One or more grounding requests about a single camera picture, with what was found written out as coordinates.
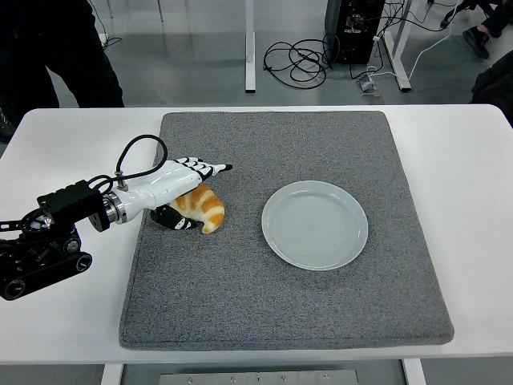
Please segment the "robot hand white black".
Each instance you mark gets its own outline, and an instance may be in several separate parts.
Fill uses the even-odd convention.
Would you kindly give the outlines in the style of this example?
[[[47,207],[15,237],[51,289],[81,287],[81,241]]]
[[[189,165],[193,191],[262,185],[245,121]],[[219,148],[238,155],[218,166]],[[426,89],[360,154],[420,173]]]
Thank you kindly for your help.
[[[151,218],[169,229],[190,229],[199,222],[203,233],[211,233],[224,220],[224,204],[203,182],[230,169],[230,164],[212,165],[193,157],[167,160],[155,175],[136,177],[127,191],[115,193],[117,221],[125,223],[149,209]]]

